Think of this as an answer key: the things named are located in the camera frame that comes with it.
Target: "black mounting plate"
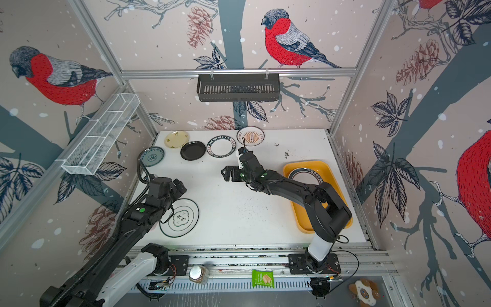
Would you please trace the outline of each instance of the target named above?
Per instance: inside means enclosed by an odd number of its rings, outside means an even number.
[[[290,274],[292,275],[304,275],[312,273],[307,267],[304,253],[288,254],[288,267],[290,269]],[[339,274],[340,272],[341,267],[339,266],[337,255],[334,253],[328,254],[326,268],[324,268],[319,274]]]
[[[173,255],[169,256],[170,258],[170,264],[173,264],[176,266],[177,269],[177,274],[176,276],[186,276],[186,272],[188,270],[188,261],[189,261],[189,256],[187,255]],[[173,276],[174,271],[172,269],[167,270],[163,275],[161,276]],[[151,273],[147,276],[156,276],[155,274]]]

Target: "yellow plate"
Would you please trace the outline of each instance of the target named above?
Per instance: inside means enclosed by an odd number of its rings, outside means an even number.
[[[186,131],[175,131],[165,137],[164,144],[169,148],[179,148],[189,141],[189,134]]]
[[[339,188],[339,185],[336,179],[334,178],[334,175],[332,174],[329,165],[327,165],[322,161],[303,161],[303,162],[290,163],[285,165],[285,167],[283,168],[283,173],[285,177],[288,178],[288,176],[294,169],[300,167],[309,168],[315,171],[316,173],[318,173],[322,177],[322,180],[324,180],[324,182],[327,182],[334,187],[336,192],[341,196],[341,199],[343,199],[344,203],[346,203],[346,199],[341,193],[341,189]],[[305,208],[303,208],[297,203],[294,202],[291,203],[292,203],[293,212],[295,213],[295,220],[297,221],[297,227],[299,228],[299,230],[303,233],[314,233],[314,229],[312,229],[312,224],[310,223]],[[327,207],[327,203],[323,203],[322,205],[324,206],[324,208]],[[345,228],[351,227],[352,224],[353,224],[353,218],[350,219],[350,221],[348,222]]]

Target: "bird's red breast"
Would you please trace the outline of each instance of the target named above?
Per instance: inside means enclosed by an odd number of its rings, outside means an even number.
[[[442,0],[419,0],[419,7],[430,9],[440,2],[442,2]]]
[[[300,66],[312,58],[309,56],[302,56],[288,51],[276,41],[277,35],[285,34],[288,31],[288,29],[290,28],[290,23],[290,19],[281,18],[274,24],[271,30],[265,28],[266,50],[268,50],[268,53],[271,55],[271,57],[273,57],[282,65]]]
[[[491,130],[462,154],[457,165],[459,199],[488,237],[491,237],[490,161]]]
[[[97,80],[72,87],[50,84],[48,77],[53,73],[53,67],[44,54],[31,59],[31,68],[34,77],[26,78],[27,81],[53,102],[62,105],[82,105],[95,94]]]

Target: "black basket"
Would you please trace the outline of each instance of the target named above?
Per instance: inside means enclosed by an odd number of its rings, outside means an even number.
[[[276,101],[279,99],[279,74],[199,75],[200,101]]]

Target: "silver lid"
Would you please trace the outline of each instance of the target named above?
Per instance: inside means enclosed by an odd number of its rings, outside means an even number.
[[[199,279],[201,277],[201,267],[199,265],[193,265],[189,271],[189,277],[191,279]]]

